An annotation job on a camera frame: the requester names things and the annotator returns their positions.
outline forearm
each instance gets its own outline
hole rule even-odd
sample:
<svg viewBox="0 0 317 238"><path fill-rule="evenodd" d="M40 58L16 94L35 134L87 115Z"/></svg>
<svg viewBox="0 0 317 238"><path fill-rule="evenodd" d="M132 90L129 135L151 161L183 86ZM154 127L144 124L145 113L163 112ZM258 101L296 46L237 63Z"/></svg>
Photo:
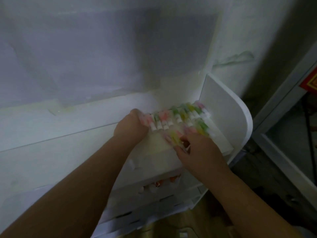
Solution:
<svg viewBox="0 0 317 238"><path fill-rule="evenodd" d="M111 138L42 196L1 237L90 237L134 146L127 137Z"/></svg>
<svg viewBox="0 0 317 238"><path fill-rule="evenodd" d="M242 237L301 237L231 171L219 176L217 182L206 180L206 186Z"/></svg>

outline curved side panel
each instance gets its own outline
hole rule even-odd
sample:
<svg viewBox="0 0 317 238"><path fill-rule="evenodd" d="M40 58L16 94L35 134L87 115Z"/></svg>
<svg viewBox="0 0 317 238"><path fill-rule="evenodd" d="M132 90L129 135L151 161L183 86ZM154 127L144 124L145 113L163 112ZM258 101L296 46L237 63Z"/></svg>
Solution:
<svg viewBox="0 0 317 238"><path fill-rule="evenodd" d="M211 114L211 119L233 146L226 156L230 163L249 140L253 122L245 103L214 75L207 74L199 99Z"/></svg>

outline hand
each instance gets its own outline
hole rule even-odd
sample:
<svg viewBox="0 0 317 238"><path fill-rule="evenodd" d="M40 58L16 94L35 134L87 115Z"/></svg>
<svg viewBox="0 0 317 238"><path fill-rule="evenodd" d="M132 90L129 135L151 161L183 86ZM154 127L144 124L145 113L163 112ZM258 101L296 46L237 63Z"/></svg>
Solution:
<svg viewBox="0 0 317 238"><path fill-rule="evenodd" d="M188 134L181 137L184 146L189 147L186 154L179 146L174 149L186 169L200 182L218 178L231 172L218 146L212 139L200 134Z"/></svg>
<svg viewBox="0 0 317 238"><path fill-rule="evenodd" d="M117 124L113 135L128 137L134 145L137 145L149 132L149 128L141 124L139 118L141 114L140 110L132 109L131 112Z"/></svg>

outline wooden floor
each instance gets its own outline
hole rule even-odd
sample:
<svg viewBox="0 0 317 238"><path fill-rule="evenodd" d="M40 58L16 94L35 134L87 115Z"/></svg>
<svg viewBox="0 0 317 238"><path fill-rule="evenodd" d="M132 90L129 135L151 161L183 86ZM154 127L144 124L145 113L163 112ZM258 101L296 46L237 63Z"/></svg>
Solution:
<svg viewBox="0 0 317 238"><path fill-rule="evenodd" d="M222 206L208 192L194 209L166 217L121 238L176 238L187 232L188 238L230 238L230 220Z"/></svg>

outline red sign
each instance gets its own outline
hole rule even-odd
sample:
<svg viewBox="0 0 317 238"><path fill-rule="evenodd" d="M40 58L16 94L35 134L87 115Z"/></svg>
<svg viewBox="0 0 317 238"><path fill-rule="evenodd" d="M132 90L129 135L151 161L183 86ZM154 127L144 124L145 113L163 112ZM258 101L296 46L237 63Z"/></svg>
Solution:
<svg viewBox="0 0 317 238"><path fill-rule="evenodd" d="M307 91L317 93L317 67L305 78L300 87Z"/></svg>

